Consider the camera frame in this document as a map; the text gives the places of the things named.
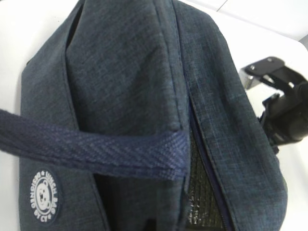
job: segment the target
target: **navy blue strap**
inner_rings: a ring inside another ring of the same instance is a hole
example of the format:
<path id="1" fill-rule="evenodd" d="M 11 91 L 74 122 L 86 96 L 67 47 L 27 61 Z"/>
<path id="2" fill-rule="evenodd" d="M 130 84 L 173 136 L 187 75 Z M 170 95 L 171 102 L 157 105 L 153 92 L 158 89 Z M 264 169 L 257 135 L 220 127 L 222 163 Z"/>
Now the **navy blue strap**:
<path id="1" fill-rule="evenodd" d="M 36 123 L 0 110 L 0 150 L 48 164 L 116 177 L 181 179 L 189 140 L 183 131 L 104 136 Z"/>

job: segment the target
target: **navy blue bag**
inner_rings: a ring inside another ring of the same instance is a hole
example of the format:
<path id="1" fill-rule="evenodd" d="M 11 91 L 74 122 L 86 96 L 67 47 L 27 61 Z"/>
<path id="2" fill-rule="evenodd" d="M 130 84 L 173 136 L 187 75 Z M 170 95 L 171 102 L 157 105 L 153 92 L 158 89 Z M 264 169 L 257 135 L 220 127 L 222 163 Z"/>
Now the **navy blue bag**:
<path id="1" fill-rule="evenodd" d="M 205 13 L 171 0 L 81 0 L 27 64 L 21 231 L 278 231 L 279 162 Z"/>

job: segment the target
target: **stitching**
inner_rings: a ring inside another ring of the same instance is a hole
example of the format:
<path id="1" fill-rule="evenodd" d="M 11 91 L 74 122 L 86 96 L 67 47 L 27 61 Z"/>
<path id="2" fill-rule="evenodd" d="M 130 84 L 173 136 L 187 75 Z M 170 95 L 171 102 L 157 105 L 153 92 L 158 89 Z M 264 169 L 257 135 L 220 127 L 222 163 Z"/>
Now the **stitching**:
<path id="1" fill-rule="evenodd" d="M 182 51 L 182 45 L 181 45 L 180 40 L 179 40 L 179 43 L 180 43 L 180 51 Z M 189 91 L 189 83 L 188 83 L 188 80 L 187 80 L 187 79 L 186 79 L 186 81 L 187 81 L 187 87 L 188 87 L 188 91 Z M 191 98 L 193 104 L 196 105 L 196 104 L 195 104 L 195 101 L 194 101 L 194 98 L 192 97 L 192 94 L 191 94 L 190 92 L 189 92 L 189 95 L 190 95 L 190 98 Z M 207 145 L 207 139 L 206 139 L 206 137 L 205 137 L 205 136 L 202 136 L 202 139 L 205 140 L 204 145 L 205 145 L 205 147 L 206 147 L 206 150 L 207 150 L 208 152 L 210 152 L 210 154 L 211 154 L 211 156 L 212 156 L 213 154 L 212 154 L 212 152 L 211 152 L 211 149 L 210 149 L 210 148 L 208 147 L 208 145 Z M 211 160 L 214 162 L 214 165 L 217 166 L 215 160 L 214 160 L 213 158 L 211 158 Z M 220 182 L 222 182 L 222 185 L 220 185 L 220 186 L 221 186 L 221 188 L 223 189 L 224 194 L 226 194 L 226 193 L 225 193 L 226 190 L 224 189 L 223 180 L 222 180 L 222 178 L 221 178 L 221 175 L 220 175 L 220 173 L 219 173 L 218 171 L 215 171 L 215 173 L 216 173 L 216 172 L 217 172 L 218 178 L 220 179 Z M 229 204 L 230 204 L 229 209 L 233 211 L 233 214 L 235 214 L 235 211 L 234 211 L 232 202 L 231 202 L 226 196 L 225 196 L 225 200 L 226 200 L 226 202 L 229 202 Z M 238 227 L 238 220 L 237 220 L 236 216 L 234 216 L 234 219 L 235 219 L 235 222 L 233 222 L 233 225 L 236 226 L 237 229 L 239 229 L 239 227 Z"/>
<path id="2" fill-rule="evenodd" d="M 175 31 L 177 31 L 177 33 L 176 33 L 176 36 L 177 36 L 176 41 L 177 41 L 177 50 L 178 50 L 178 61 L 180 62 L 180 65 L 182 67 L 182 74 L 184 76 L 182 60 L 181 60 L 181 53 L 180 53 L 181 50 L 180 50 L 180 38 L 179 38 L 179 31 L 178 31 L 178 23 L 177 23 L 176 13 L 175 13 L 175 9 L 174 9 L 174 3 L 173 3 L 173 1 L 169 1 L 169 2 L 170 2 L 170 5 L 171 5 L 171 7 L 173 9 L 173 15 L 171 16 L 172 20 L 173 20 L 172 27 L 173 27 L 173 29 L 175 29 Z M 154 6 L 155 6 L 158 22 L 159 22 L 159 24 L 161 26 L 161 22 L 159 20 L 159 15 L 158 15 L 158 12 L 157 12 L 157 7 L 156 7 L 155 4 L 154 4 Z M 183 129 L 183 124 L 182 124 L 182 121 L 180 119 L 178 95 L 177 95 L 177 91 L 176 91 L 175 84 L 174 84 L 174 77 L 173 77 L 172 67 L 170 65 L 169 47 L 167 46 L 167 41 L 166 41 L 166 37 L 165 37 L 165 34 L 164 34 L 163 30 L 162 30 L 162 34 L 164 36 L 164 40 L 165 40 L 165 44 L 166 44 L 167 52 L 168 52 L 168 57 L 169 57 L 169 68 L 170 68 L 170 73 L 171 73 L 171 78 L 172 78 L 173 91 L 174 91 L 174 94 L 175 94 L 175 102 L 176 102 L 176 107 L 177 107 L 177 113 L 178 113 L 180 128 Z M 180 210 L 179 210 L 179 214 L 178 214 L 178 217 L 177 217 L 177 224 L 176 224 L 176 229 L 177 230 L 180 230 L 182 228 L 181 227 L 181 218 L 182 218 L 181 216 L 182 216 L 182 213 L 185 211 L 185 208 L 183 208 L 183 205 L 182 205 L 182 197 L 183 197 L 183 192 L 184 192 L 183 187 L 184 187 L 184 184 L 185 184 L 186 174 L 187 174 L 187 172 L 185 172 L 184 179 L 183 179 L 181 199 L 180 199 Z"/>
<path id="3" fill-rule="evenodd" d="M 78 10 L 77 10 L 77 12 L 76 12 L 76 14 L 74 16 L 74 19 L 77 16 L 78 12 L 80 11 L 80 9 L 82 7 L 83 7 L 83 4 L 81 4 L 78 7 Z M 64 82 L 64 89 L 65 89 L 66 95 L 67 95 L 66 100 L 67 100 L 68 108 L 69 108 L 69 111 L 70 111 L 70 114 L 71 114 L 71 118 L 73 120 L 73 126 L 74 126 L 74 129 L 79 130 L 78 121 L 77 121 L 77 118 L 76 118 L 76 113 L 75 113 L 75 109 L 74 109 L 73 101 L 72 101 L 72 94 L 70 92 L 69 83 L 68 83 L 68 79 L 67 79 L 68 76 L 67 76 L 67 66 L 66 66 L 65 53 L 66 53 L 66 43 L 67 43 L 67 40 L 68 40 L 68 36 L 69 36 L 69 33 L 66 36 L 66 39 L 65 39 L 66 42 L 64 43 L 63 52 L 62 52 L 62 55 L 61 55 L 62 78 L 63 78 L 63 82 Z M 104 229 L 108 231 L 110 229 L 109 229 L 108 223 L 106 223 L 105 216 L 103 215 L 104 208 L 103 208 L 103 205 L 101 205 L 99 203 L 99 198 L 98 198 L 98 195 L 97 195 L 97 189 L 95 189 L 94 185 L 93 185 L 94 176 L 91 173 L 86 173 L 86 175 L 88 176 L 89 180 L 91 181 L 90 185 L 91 185 L 92 192 L 93 192 L 95 200 L 96 200 L 97 209 L 99 210 L 100 215 L 101 215 L 102 225 L 103 225 Z"/>
<path id="4" fill-rule="evenodd" d="M 110 228 L 109 228 L 109 222 L 108 222 L 108 219 L 106 217 L 106 214 L 104 213 L 105 209 L 104 209 L 104 206 L 103 206 L 103 200 L 99 198 L 101 198 L 99 195 L 98 195 L 98 189 L 95 187 L 96 183 L 95 183 L 95 179 L 94 179 L 94 176 L 93 174 L 87 174 L 88 177 L 89 177 L 89 180 L 91 181 L 91 188 L 92 188 L 92 191 L 94 193 L 94 197 L 95 197 L 95 201 L 96 201 L 96 204 L 98 205 L 97 208 L 98 208 L 98 211 L 101 215 L 101 218 L 102 218 L 102 224 L 103 224 L 103 227 L 104 227 L 104 230 L 105 231 L 110 231 Z"/>
<path id="5" fill-rule="evenodd" d="M 0 143 L 1 145 L 1 149 L 3 149 L 4 151 L 8 151 L 11 152 L 12 148 L 15 149 L 15 151 L 13 151 L 12 153 L 21 153 L 20 149 L 16 146 L 14 146 L 14 144 L 11 144 L 10 146 L 4 144 L 4 143 Z M 61 157 L 62 160 L 64 160 L 63 162 L 61 161 L 55 161 L 57 159 L 57 157 L 55 156 L 50 156 L 50 155 L 42 155 L 39 154 L 38 156 L 42 156 L 42 159 L 39 158 L 35 158 L 34 156 L 36 156 L 35 154 L 33 154 L 33 152 L 29 152 L 26 150 L 22 151 L 23 153 L 27 154 L 27 158 L 31 158 L 37 161 L 48 161 L 53 162 L 55 164 L 57 163 L 72 163 L 70 166 L 77 166 L 79 164 L 83 165 L 83 164 L 95 164 L 96 166 L 102 166 L 102 167 L 118 167 L 118 168 L 133 168 L 133 169 L 140 169 L 140 170 L 165 170 L 165 171 L 181 171 L 181 172 L 186 172 L 186 167 L 140 167 L 140 166 L 127 166 L 127 165 L 116 165 L 116 164 L 103 164 L 103 163 L 99 163 L 97 161 L 80 161 L 80 160 L 76 160 L 75 158 L 65 158 L 65 157 Z"/>
<path id="6" fill-rule="evenodd" d="M 177 14 L 176 14 L 176 11 L 175 11 L 174 1 L 173 0 L 171 0 L 171 6 L 172 6 L 172 9 L 173 9 L 173 14 L 174 14 L 174 17 L 172 17 L 173 18 L 173 24 L 172 25 L 173 25 L 173 28 L 176 30 L 176 36 L 177 36 L 176 40 L 177 40 L 177 48 L 178 48 L 178 59 L 179 59 L 180 65 L 181 65 L 181 70 L 182 70 L 182 74 L 183 74 L 184 80 L 186 80 L 185 76 L 184 76 L 184 68 L 183 68 L 183 63 L 182 63 L 182 53 L 181 53 L 180 36 L 179 36 L 179 25 L 178 25 L 178 19 L 177 19 Z M 183 216 L 183 213 L 187 209 L 187 208 L 185 208 L 185 206 L 187 206 L 187 205 L 185 205 L 185 204 L 183 205 L 183 201 L 182 200 L 183 200 L 183 197 L 187 196 L 187 193 L 185 192 L 184 187 L 185 187 L 185 181 L 189 180 L 189 179 L 190 179 L 190 176 L 188 176 L 188 177 L 185 176 L 185 178 L 183 180 L 182 192 L 181 192 L 181 202 L 180 202 L 181 205 L 180 205 L 180 212 L 179 212 L 178 222 L 177 222 L 177 230 L 178 231 L 182 229 L 181 225 L 183 225 L 183 224 L 181 222 L 181 219 L 185 219 L 182 216 Z"/>
<path id="7" fill-rule="evenodd" d="M 213 156 L 212 150 L 211 150 L 211 149 L 209 148 L 209 146 L 207 145 L 207 144 L 208 144 L 207 138 L 203 135 L 203 136 L 202 136 L 202 139 L 205 140 L 204 145 L 205 145 L 205 147 L 206 147 L 206 151 L 208 151 L 208 152 L 211 154 L 210 156 Z M 211 160 L 212 162 L 214 162 L 214 165 L 215 165 L 215 166 L 217 166 L 216 161 L 215 161 L 214 158 L 210 158 L 210 160 Z M 222 177 L 221 177 L 219 171 L 215 171 L 215 170 L 214 170 L 214 172 L 216 173 L 216 175 L 218 176 L 220 182 L 222 183 L 222 184 L 219 184 L 219 185 L 220 185 L 220 187 L 222 188 L 223 195 L 224 195 L 224 198 L 225 198 L 226 202 L 227 202 L 227 203 L 229 202 L 229 204 L 230 204 L 229 209 L 233 211 L 233 214 L 236 214 L 235 211 L 234 211 L 234 209 L 233 209 L 234 206 L 233 206 L 232 202 L 228 199 L 227 196 L 225 196 L 225 195 L 226 195 L 226 190 L 225 190 L 225 188 L 224 188 L 224 183 L 223 183 L 224 181 L 222 180 Z M 238 227 L 238 220 L 237 220 L 236 216 L 234 216 L 234 219 L 235 219 L 236 222 L 233 222 L 233 225 L 236 226 L 236 227 L 239 229 L 239 227 Z"/>
<path id="8" fill-rule="evenodd" d="M 178 122 L 179 122 L 179 124 L 180 124 L 180 129 L 183 129 L 183 126 L 182 126 L 181 120 L 180 120 L 179 102 L 178 102 L 178 98 L 177 98 L 176 88 L 175 88 L 175 85 L 174 85 L 174 77 L 173 77 L 172 68 L 171 68 L 171 65 L 170 65 L 170 52 L 169 52 L 169 46 L 167 45 L 166 36 L 165 36 L 165 33 L 164 33 L 163 29 L 162 29 L 162 25 L 161 25 L 161 21 L 160 21 L 160 18 L 159 18 L 158 10 L 157 10 L 157 7 L 156 7 L 156 5 L 155 5 L 155 1 L 154 1 L 154 0 L 152 0 L 152 4 L 153 4 L 153 6 L 154 6 L 154 8 L 155 8 L 157 20 L 158 20 L 158 22 L 159 22 L 160 29 L 161 29 L 162 35 L 163 35 L 163 37 L 164 37 L 164 42 L 165 42 L 165 46 L 166 46 L 167 53 L 168 53 L 169 71 L 170 71 L 170 75 L 171 75 L 171 78 L 172 78 L 172 87 L 173 87 L 173 92 L 174 92 L 174 95 L 175 95 L 175 103 L 176 103 L 177 113 L 178 113 Z"/>

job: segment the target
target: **zipper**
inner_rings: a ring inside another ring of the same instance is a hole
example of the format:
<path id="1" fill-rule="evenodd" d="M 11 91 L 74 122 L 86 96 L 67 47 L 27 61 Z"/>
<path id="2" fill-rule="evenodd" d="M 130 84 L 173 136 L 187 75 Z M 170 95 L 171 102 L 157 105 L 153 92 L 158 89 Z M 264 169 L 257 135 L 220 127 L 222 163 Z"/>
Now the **zipper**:
<path id="1" fill-rule="evenodd" d="M 227 208 L 227 203 L 223 196 L 223 193 L 218 183 L 217 177 L 214 173 L 214 169 L 211 165 L 210 158 L 205 148 L 205 144 L 203 143 L 202 133 L 198 126 L 197 117 L 196 117 L 195 111 L 193 110 L 191 99 L 190 99 L 189 112 L 190 112 L 190 122 L 191 122 L 192 134 L 195 138 L 196 145 L 197 145 L 197 148 L 199 149 L 199 153 L 200 153 L 206 174 L 208 176 L 212 190 L 214 192 L 215 199 L 218 205 L 218 209 L 221 215 L 221 220 L 224 225 L 224 229 L 225 231 L 235 231 L 235 228 L 231 220 L 231 215 Z"/>

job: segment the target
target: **bear logo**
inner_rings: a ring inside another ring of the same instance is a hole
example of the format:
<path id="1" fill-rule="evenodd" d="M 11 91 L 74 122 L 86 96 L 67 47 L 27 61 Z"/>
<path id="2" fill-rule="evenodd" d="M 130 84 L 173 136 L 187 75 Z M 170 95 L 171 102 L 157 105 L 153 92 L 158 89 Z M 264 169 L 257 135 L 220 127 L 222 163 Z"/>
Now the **bear logo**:
<path id="1" fill-rule="evenodd" d="M 33 215 L 41 223 L 50 223 L 59 210 L 58 183 L 54 174 L 42 169 L 36 172 L 30 186 L 30 204 Z"/>

